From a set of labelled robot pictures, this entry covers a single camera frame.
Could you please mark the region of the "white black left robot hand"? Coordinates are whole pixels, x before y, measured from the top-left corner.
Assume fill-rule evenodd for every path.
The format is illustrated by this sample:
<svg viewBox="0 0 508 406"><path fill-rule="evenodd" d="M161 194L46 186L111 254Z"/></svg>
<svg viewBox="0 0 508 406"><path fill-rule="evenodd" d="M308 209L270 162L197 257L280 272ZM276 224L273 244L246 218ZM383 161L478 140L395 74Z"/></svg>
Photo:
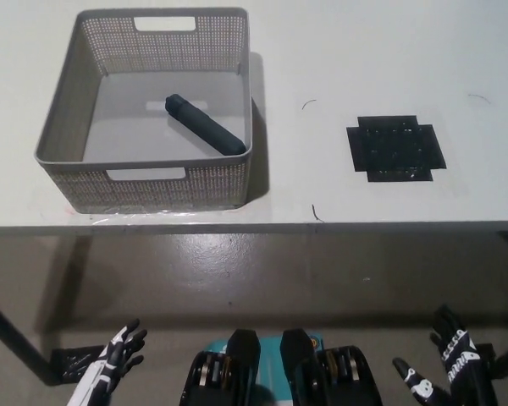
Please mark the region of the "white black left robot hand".
<svg viewBox="0 0 508 406"><path fill-rule="evenodd" d="M67 402L67 406L107 406L120 381L144 356L146 329L138 331L141 321L134 319L108 342L87 368Z"/></svg>

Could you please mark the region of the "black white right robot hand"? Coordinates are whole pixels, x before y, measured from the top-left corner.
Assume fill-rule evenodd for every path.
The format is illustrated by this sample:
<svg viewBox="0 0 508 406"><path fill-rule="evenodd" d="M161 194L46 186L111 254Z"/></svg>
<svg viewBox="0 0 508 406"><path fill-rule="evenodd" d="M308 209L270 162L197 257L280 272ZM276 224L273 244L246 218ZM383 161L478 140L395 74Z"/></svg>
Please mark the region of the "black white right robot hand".
<svg viewBox="0 0 508 406"><path fill-rule="evenodd" d="M449 391L433 384L402 358L396 357L392 360L400 378L419 404L499 404L487 363L483 361L469 331L449 306L444 304L434 312L430 339L439 351L450 385Z"/></svg>

